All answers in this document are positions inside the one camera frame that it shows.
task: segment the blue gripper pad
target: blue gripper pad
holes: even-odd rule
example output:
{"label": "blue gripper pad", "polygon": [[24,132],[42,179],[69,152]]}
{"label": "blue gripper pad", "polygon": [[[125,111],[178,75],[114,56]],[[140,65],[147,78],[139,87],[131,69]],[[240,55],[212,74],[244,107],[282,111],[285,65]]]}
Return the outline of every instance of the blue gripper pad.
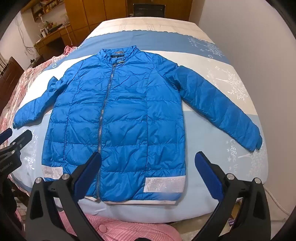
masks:
{"label": "blue gripper pad", "polygon": [[194,160],[196,169],[200,173],[200,176],[206,184],[212,198],[221,202],[224,198],[222,183],[212,170],[210,161],[202,152],[196,153]]}
{"label": "blue gripper pad", "polygon": [[101,155],[98,152],[94,152],[92,156],[88,159],[88,161],[84,165],[81,165],[83,166],[84,170],[74,183],[74,186],[73,186],[74,200],[78,201],[85,197],[87,190],[89,189],[95,176],[98,174],[98,171],[100,170],[101,163],[102,163]]}
{"label": "blue gripper pad", "polygon": [[8,128],[0,134],[0,145],[2,145],[9,137],[12,136],[12,129]]}

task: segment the metal screw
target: metal screw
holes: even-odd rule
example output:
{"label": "metal screw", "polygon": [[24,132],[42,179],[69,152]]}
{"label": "metal screw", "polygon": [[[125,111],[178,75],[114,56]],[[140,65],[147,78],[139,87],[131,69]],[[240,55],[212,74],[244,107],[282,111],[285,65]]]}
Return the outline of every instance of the metal screw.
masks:
{"label": "metal screw", "polygon": [[229,179],[229,180],[233,180],[234,179],[234,175],[232,173],[228,173],[226,175],[226,177]]}
{"label": "metal screw", "polygon": [[257,184],[260,184],[260,183],[261,183],[260,178],[257,178],[257,177],[254,179],[254,181],[255,181]]}
{"label": "metal screw", "polygon": [[36,178],[36,180],[35,180],[36,183],[40,183],[41,181],[42,181],[42,178],[41,178],[41,177],[38,177],[38,178]]}
{"label": "metal screw", "polygon": [[64,175],[62,175],[62,179],[63,180],[67,180],[69,179],[70,175],[68,173],[65,173]]}

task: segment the jacket cuff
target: jacket cuff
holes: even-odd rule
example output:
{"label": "jacket cuff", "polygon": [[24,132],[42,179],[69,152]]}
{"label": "jacket cuff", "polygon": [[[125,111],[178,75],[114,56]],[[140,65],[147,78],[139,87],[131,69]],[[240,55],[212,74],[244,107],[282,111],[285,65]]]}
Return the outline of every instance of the jacket cuff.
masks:
{"label": "jacket cuff", "polygon": [[257,141],[257,144],[256,144],[256,149],[257,150],[259,150],[260,148],[261,148],[261,146],[262,146],[262,137],[261,137],[261,135],[259,134],[259,139],[258,139],[258,141]]}

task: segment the jacket sleeve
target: jacket sleeve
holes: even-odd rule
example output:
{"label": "jacket sleeve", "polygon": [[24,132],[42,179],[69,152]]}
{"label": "jacket sleeve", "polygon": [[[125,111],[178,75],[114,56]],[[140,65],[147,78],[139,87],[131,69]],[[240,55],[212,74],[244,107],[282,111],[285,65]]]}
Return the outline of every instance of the jacket sleeve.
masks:
{"label": "jacket sleeve", "polygon": [[262,137],[251,119],[214,85],[198,73],[154,54],[153,64],[181,97],[214,126],[233,137],[244,148],[260,149]]}
{"label": "jacket sleeve", "polygon": [[59,94],[61,94],[74,79],[82,65],[82,62],[83,61],[80,61],[70,67],[59,80],[53,76],[49,80],[47,89],[41,97],[28,102],[17,111],[12,124],[13,128],[21,128],[22,126],[43,116],[46,108],[55,103]]}

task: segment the jacket collar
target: jacket collar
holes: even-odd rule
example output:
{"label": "jacket collar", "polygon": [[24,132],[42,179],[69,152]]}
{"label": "jacket collar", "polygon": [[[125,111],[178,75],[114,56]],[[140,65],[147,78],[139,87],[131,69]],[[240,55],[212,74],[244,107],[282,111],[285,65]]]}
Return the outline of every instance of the jacket collar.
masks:
{"label": "jacket collar", "polygon": [[137,48],[137,46],[131,46],[126,48],[118,48],[118,49],[101,49],[100,52],[97,53],[97,57],[102,61],[106,62],[108,64],[115,64],[122,61],[126,62],[129,58],[134,56],[137,52],[140,50]]}

